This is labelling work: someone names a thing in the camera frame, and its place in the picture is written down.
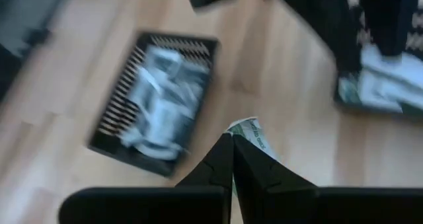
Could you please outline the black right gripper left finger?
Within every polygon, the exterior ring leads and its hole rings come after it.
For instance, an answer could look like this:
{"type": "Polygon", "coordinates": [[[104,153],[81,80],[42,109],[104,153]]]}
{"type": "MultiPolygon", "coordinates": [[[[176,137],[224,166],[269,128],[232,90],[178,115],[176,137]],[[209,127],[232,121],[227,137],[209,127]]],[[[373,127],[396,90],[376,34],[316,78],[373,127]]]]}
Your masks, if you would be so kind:
{"type": "Polygon", "coordinates": [[[94,187],[67,197],[59,224],[230,224],[233,139],[223,134],[173,187],[94,187]]]}

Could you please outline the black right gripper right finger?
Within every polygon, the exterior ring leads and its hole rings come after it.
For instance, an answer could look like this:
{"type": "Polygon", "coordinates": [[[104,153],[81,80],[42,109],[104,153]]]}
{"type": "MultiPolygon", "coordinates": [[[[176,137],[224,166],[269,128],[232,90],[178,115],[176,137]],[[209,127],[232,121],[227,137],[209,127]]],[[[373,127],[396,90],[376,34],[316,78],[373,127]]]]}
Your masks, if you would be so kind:
{"type": "Polygon", "coordinates": [[[233,142],[244,224],[423,224],[423,188],[317,186],[246,138],[233,142]]]}

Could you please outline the black slotted plastic basket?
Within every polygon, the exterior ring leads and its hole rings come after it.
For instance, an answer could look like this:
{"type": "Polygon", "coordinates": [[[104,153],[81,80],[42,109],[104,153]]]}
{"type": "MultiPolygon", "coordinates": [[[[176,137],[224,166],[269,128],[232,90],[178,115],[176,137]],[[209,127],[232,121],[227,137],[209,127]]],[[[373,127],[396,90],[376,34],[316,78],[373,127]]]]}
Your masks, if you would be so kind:
{"type": "Polygon", "coordinates": [[[133,147],[125,147],[118,137],[135,122],[139,113],[139,108],[128,100],[128,94],[136,80],[137,65],[143,62],[148,46],[176,50],[186,59],[214,70],[220,42],[215,37],[204,35],[139,31],[87,147],[117,161],[169,177],[173,175],[178,162],[184,158],[182,153],[174,161],[154,159],[133,147]]]}
{"type": "Polygon", "coordinates": [[[423,110],[403,104],[403,113],[341,101],[338,78],[362,70],[361,50],[378,47],[385,57],[406,52],[423,59],[423,0],[282,0],[333,55],[333,99],[347,110],[395,114],[423,120],[423,110]]]}

